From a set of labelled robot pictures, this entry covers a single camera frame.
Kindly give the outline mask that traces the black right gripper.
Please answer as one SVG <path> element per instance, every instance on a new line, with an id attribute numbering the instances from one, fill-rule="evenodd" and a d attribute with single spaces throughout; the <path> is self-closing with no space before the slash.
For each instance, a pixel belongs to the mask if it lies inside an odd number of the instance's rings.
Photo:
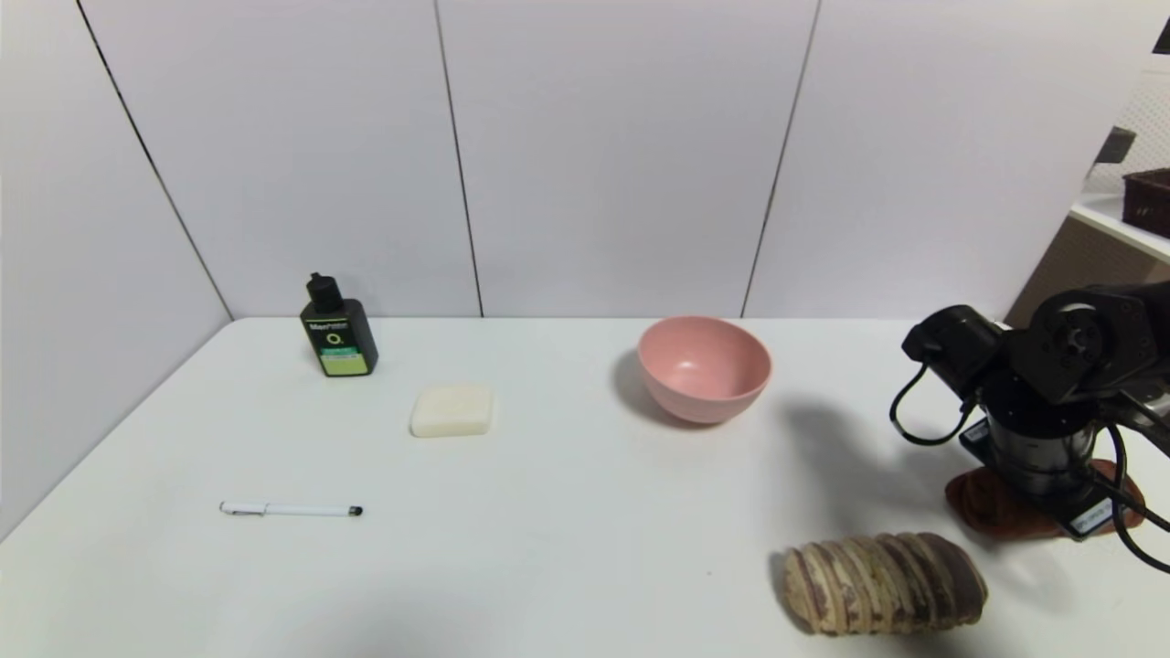
<path id="1" fill-rule="evenodd" d="M 1106 532 L 1110 465 L 1093 459 L 1092 407 L 987 409 L 962 430 L 980 467 L 958 478 L 958 518 L 997 541 L 1083 541 Z"/>

